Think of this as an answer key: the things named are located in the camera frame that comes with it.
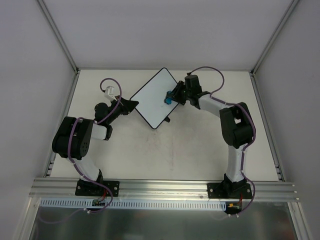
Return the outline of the blue bone-shaped eraser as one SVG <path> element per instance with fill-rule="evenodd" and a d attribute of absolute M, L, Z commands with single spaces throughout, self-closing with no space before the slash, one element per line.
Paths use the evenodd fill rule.
<path fill-rule="evenodd" d="M 166 105 L 171 105 L 172 101 L 173 101 L 173 94 L 172 94 L 171 91 L 167 91 L 166 95 L 165 95 L 165 98 L 164 98 L 164 103 Z"/>

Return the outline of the white whiteboard black frame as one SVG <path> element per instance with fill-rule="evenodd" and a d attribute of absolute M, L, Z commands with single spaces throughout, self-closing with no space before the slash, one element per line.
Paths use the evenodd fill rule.
<path fill-rule="evenodd" d="M 163 67 L 130 98 L 138 102 L 136 111 L 153 130 L 167 121 L 178 106 L 173 100 L 165 101 L 167 92 L 172 91 L 177 84 L 169 70 Z"/>

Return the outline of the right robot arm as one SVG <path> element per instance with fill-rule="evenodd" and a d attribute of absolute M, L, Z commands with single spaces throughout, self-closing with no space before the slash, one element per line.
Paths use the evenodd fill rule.
<path fill-rule="evenodd" d="M 228 163 L 221 183 L 207 184 L 210 199 L 253 199 L 256 186 L 245 175 L 247 148 L 256 139 L 256 127 L 244 102 L 229 103 L 203 91 L 197 75 L 188 74 L 183 81 L 166 93 L 164 102 L 184 105 L 189 102 L 199 110 L 209 112 L 220 119 L 221 132 L 228 146 Z"/>

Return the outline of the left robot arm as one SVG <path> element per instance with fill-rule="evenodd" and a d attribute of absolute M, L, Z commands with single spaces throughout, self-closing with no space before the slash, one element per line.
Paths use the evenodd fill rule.
<path fill-rule="evenodd" d="M 121 115 L 130 114 L 138 104 L 138 101 L 119 97 L 112 100 L 111 105 L 100 102 L 94 107 L 94 119 L 66 116 L 53 138 L 53 152 L 74 166 L 93 195 L 101 194 L 105 184 L 101 170 L 89 157 L 90 142 L 92 139 L 108 141 L 113 132 L 111 123 Z"/>

